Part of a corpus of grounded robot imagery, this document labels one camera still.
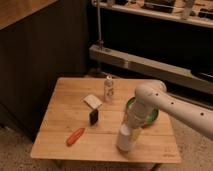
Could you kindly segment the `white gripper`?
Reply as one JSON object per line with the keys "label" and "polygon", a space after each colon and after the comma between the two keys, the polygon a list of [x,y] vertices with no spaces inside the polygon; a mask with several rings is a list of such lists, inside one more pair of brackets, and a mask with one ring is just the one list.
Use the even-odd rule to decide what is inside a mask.
{"label": "white gripper", "polygon": [[132,131],[131,140],[136,141],[141,133],[141,128],[139,127],[145,124],[146,118],[150,114],[150,108],[141,103],[134,102],[127,113],[128,125],[134,129]]}

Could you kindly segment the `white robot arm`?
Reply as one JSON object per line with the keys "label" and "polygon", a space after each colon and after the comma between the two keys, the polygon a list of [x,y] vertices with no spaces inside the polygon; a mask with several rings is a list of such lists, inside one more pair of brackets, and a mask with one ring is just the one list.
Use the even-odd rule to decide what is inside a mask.
{"label": "white robot arm", "polygon": [[213,110],[174,98],[166,93],[162,81],[140,84],[135,89],[135,101],[128,109],[128,125],[141,127],[154,110],[162,110],[205,137],[213,140]]}

